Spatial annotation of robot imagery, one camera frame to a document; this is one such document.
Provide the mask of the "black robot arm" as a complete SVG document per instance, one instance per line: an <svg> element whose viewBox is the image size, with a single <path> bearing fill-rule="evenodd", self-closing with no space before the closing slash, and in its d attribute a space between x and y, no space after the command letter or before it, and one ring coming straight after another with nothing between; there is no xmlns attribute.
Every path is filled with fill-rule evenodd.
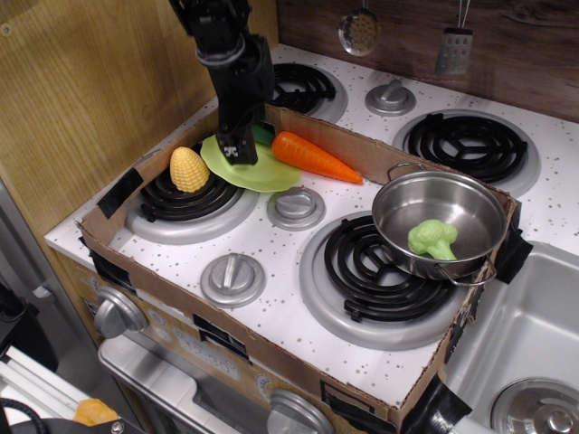
<svg viewBox="0 0 579 434"><path fill-rule="evenodd" d="M255 165L252 124L273 98L275 74L266 38L249 30L246 1L173 1L196 57L209 71L218 98L219 149L230 165Z"/></svg>

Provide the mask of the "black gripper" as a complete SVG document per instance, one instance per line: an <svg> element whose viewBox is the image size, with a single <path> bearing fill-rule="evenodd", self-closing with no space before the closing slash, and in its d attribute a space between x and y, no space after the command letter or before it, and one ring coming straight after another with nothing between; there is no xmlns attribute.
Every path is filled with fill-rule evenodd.
<svg viewBox="0 0 579 434"><path fill-rule="evenodd" d="M218 98L217 143L230 165L255 165L251 123L272 99L275 77L265 37L250 34L245 50L227 65L209 68Z"/></svg>

